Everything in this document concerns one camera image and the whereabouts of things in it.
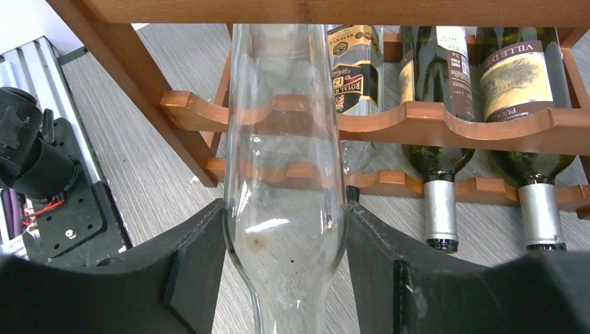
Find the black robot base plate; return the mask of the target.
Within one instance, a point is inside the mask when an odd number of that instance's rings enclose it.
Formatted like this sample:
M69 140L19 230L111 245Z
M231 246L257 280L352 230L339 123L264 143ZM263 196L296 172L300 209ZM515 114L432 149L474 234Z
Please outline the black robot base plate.
M81 174L68 193L32 200L36 229L23 240L28 258L53 267L94 267L132 247L109 186L94 182L70 123L53 122L54 144L76 160Z

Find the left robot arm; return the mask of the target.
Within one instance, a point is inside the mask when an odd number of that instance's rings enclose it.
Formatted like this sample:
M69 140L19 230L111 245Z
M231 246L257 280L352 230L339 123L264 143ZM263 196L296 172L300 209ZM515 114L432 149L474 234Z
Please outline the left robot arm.
M1 88L1 188L44 202L75 188L81 171L43 126L53 120L28 92Z

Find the clear slim glass bottle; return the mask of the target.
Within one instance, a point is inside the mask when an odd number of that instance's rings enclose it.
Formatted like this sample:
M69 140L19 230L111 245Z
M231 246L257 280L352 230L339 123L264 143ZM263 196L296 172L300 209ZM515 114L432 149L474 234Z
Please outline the clear slim glass bottle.
M323 333L344 182L322 24L235 24L224 232L257 333Z

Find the brown wooden wine rack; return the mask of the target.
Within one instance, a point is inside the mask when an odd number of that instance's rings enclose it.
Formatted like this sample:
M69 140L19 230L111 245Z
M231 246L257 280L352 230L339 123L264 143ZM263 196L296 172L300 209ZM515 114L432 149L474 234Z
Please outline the brown wooden wine rack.
M407 102L376 116L340 115L348 140L572 154L589 169L589 97L572 46L589 30L587 1L51 1L180 159L208 187L223 179L216 156L228 129L226 67L212 103L174 91L135 23L347 23L554 26L561 44L572 106L525 119L467 122L442 104Z

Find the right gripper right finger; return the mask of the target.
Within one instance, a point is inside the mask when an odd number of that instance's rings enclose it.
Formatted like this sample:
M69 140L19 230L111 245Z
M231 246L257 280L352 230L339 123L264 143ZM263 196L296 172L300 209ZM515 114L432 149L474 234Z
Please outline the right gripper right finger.
M588 333L589 254L531 252L496 267L446 255L348 205L361 333Z

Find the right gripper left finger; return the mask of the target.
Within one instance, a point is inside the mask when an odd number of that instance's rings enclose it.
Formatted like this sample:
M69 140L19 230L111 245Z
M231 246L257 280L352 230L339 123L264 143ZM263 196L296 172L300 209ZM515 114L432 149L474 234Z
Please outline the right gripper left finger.
M210 333L225 244L222 199L95 267L1 257L2 333Z

